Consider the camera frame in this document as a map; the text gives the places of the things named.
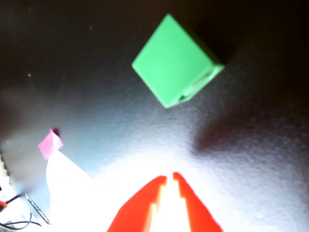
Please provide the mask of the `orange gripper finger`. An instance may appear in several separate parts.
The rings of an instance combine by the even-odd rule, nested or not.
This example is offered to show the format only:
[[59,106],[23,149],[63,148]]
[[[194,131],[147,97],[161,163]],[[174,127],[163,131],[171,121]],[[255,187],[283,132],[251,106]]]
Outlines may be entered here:
[[185,178],[180,173],[174,172],[173,179],[178,181],[180,195],[186,200],[190,230],[192,232],[222,232],[221,226],[213,218],[208,208],[195,194]]
[[166,176],[158,176],[137,191],[118,211],[109,232],[148,232],[152,222],[152,207],[157,207],[160,188]]

